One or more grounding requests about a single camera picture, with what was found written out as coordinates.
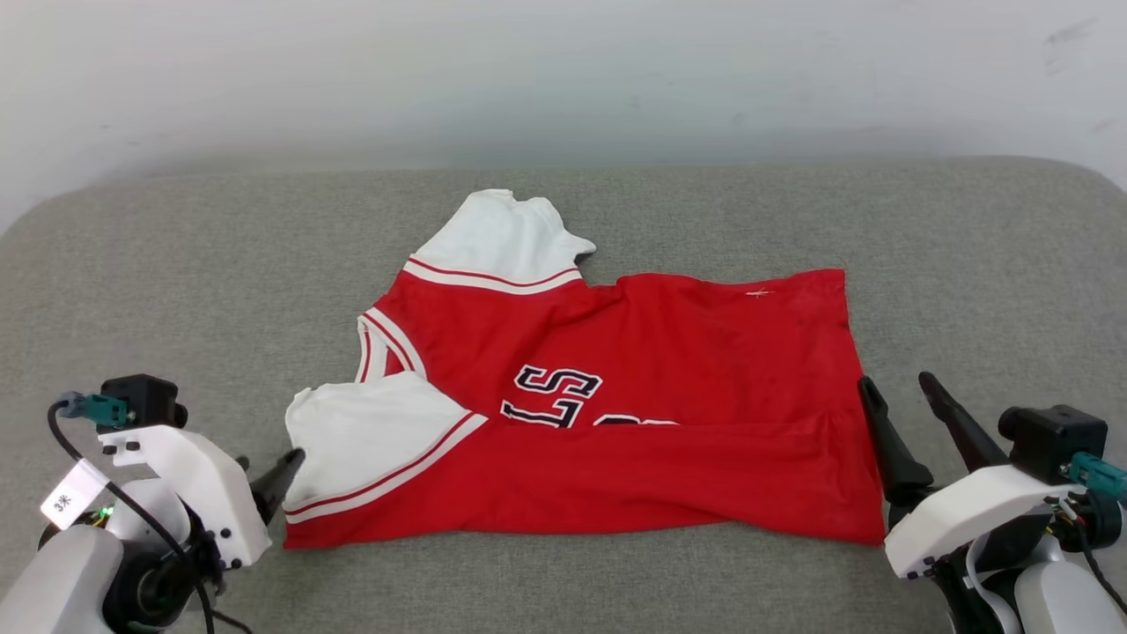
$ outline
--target gray cushion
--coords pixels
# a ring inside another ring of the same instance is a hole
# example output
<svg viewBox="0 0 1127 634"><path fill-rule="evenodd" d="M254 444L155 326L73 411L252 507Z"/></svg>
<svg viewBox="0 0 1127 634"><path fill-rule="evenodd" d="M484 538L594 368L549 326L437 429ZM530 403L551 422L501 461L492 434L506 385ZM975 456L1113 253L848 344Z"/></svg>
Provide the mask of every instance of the gray cushion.
<svg viewBox="0 0 1127 634"><path fill-rule="evenodd" d="M1108 456L1127 465L1127 196L1073 166L1008 158L110 184L44 203L0 239L0 588L30 560L38 504L70 465L43 421L55 396L133 373L168 378L189 429L259 473L289 449L292 395L352 381L356 314L485 187L550 198L571 232L598 244L580 266L592 283L844 266L861 360L941 482L965 472L916 387L922 369L990 428L1014 404L1103 417ZM96 453L89 425L64 425ZM95 463L118 481L144 473ZM281 523L270 533L281 543ZM1127 590L1124 551L1100 559ZM737 525L276 548L228 579L220 608L260 634L948 631L939 591L895 579L879 550ZM198 616L178 631L202 632Z"/></svg>

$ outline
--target jersey lettering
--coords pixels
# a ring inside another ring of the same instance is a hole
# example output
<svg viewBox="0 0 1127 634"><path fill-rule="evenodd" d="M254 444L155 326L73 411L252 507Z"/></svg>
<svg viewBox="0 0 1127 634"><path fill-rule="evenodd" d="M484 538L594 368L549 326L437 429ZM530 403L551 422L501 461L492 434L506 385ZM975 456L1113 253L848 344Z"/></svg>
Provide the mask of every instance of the jersey lettering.
<svg viewBox="0 0 1127 634"><path fill-rule="evenodd" d="M560 429L571 427L571 423L575 422L575 418L579 414L579 410L583 409L583 402L571 401L570 399L557 399L556 403L552 404L552 409L557 411L556 414L525 412L524 410L517 410L508 401L500 402L500 413L509 419L513 419L514 421L552 426Z"/></svg>
<svg viewBox="0 0 1127 634"><path fill-rule="evenodd" d="M570 368L552 370L549 375L548 370L543 368L525 366L521 368L521 374L516 376L515 383L516 387L521 390L539 392L540 394L554 394L561 384L566 384L564 394L591 399L598 386L603 385L603 379Z"/></svg>
<svg viewBox="0 0 1127 634"><path fill-rule="evenodd" d="M571 368L560 368L549 373L544 368L525 365L513 379L516 387L538 394L557 394L578 396L587 400L595 394L598 386L603 385L603 378L597 375L588 375ZM500 402L500 413L514 421L535 423L538 426L551 426L557 429L570 429L583 409L584 401L574 399L557 399L552 403L553 412L531 412L521 410L508 401ZM596 426L675 426L673 421L656 421L654 419L639 419L630 414L604 414L595 421Z"/></svg>
<svg viewBox="0 0 1127 634"><path fill-rule="evenodd" d="M603 414L595 421L596 426L675 426L673 421L640 420L629 414Z"/></svg>

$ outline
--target white plastic housing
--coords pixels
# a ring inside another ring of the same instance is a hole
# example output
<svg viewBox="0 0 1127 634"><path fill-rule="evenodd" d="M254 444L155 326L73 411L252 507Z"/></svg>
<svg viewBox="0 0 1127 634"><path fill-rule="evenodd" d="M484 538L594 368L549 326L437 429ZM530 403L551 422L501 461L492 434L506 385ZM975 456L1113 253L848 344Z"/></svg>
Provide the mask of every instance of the white plastic housing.
<svg viewBox="0 0 1127 634"><path fill-rule="evenodd" d="M55 535L0 601L0 628L19 634L113 634L101 602L124 548L108 532L76 525Z"/></svg>
<svg viewBox="0 0 1127 634"><path fill-rule="evenodd" d="M103 447L114 446L114 465L147 464L192 508L204 528L215 534L215 545L227 565L239 560L248 566L269 548L266 525L258 516L250 484L242 467L198 434L168 426L153 426L98 437ZM128 443L140 449L130 452ZM222 537L223 529L230 537Z"/></svg>
<svg viewBox="0 0 1127 634"><path fill-rule="evenodd" d="M141 504L142 509L149 511L149 515L160 523L179 545L183 546L187 542L192 534L188 512L167 481L159 477L134 480L123 484L122 491ZM106 530L116 535L122 542L167 548L165 541L149 527L149 523L121 502L114 504L114 515L109 516Z"/></svg>
<svg viewBox="0 0 1127 634"><path fill-rule="evenodd" d="M1026 634L1125 634L1127 625L1107 591L1071 562L1027 568L1013 589Z"/></svg>
<svg viewBox="0 0 1127 634"><path fill-rule="evenodd" d="M939 560L1013 518L1046 497L1083 492L1075 484L1050 485L1012 465L984 467L929 495L885 538L885 555L898 577L923 574L925 557Z"/></svg>

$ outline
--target red and white stripe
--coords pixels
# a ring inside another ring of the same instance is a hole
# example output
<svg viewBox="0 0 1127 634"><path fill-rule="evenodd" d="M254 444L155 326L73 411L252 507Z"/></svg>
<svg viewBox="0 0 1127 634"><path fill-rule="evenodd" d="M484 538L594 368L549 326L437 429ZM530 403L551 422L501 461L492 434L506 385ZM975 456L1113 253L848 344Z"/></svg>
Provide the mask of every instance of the red and white stripe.
<svg viewBox="0 0 1127 634"><path fill-rule="evenodd" d="M416 277L434 282L436 284L474 286L511 294L535 294L562 286L564 284L575 282L577 279L583 279L583 275L575 266L565 268L559 273L549 275L548 277L535 282L512 282L504 277L488 275L486 273L440 268L433 264L427 264L417 257L409 258L407 264L403 265L403 270L415 275Z"/></svg>
<svg viewBox="0 0 1127 634"><path fill-rule="evenodd" d="M437 443L432 445L420 456L410 463L385 474L374 482L360 486L353 491L338 493L331 497L313 498L303 501L300 506L285 509L285 521L298 524L322 516L340 514L352 509L357 509L381 497L387 495L399 486L402 486L415 476L421 474L431 465L438 462L459 443L477 431L488 419L481 414L467 412L450 430L443 435Z"/></svg>
<svg viewBox="0 0 1127 634"><path fill-rule="evenodd" d="M369 377L381 377L383 372L373 370L373 364L383 364L383 357L380 355L380 346L383 345L383 350L390 350L392 355L399 359L399 364L407 370L410 370L418 376L426 378L426 367L423 365L423 358L419 357L418 350L411 343L411 340L407 339L407 334L403 333L402 329L396 325L391 321L390 316L381 312L374 305L364 311L360 315L361 325L361 367L360 372L356 373L356 382L364 383ZM372 341L372 334L376 334L380 342Z"/></svg>

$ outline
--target red jersey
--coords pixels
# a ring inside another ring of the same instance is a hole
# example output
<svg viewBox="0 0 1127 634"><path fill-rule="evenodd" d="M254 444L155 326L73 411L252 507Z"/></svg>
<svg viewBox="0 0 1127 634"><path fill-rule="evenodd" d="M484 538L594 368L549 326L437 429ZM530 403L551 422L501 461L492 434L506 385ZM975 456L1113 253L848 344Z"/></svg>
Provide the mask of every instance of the red jersey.
<svg viewBox="0 0 1127 634"><path fill-rule="evenodd" d="M543 198L471 195L361 316L357 383L287 412L286 546L726 520L879 544L844 273L591 286L592 250Z"/></svg>

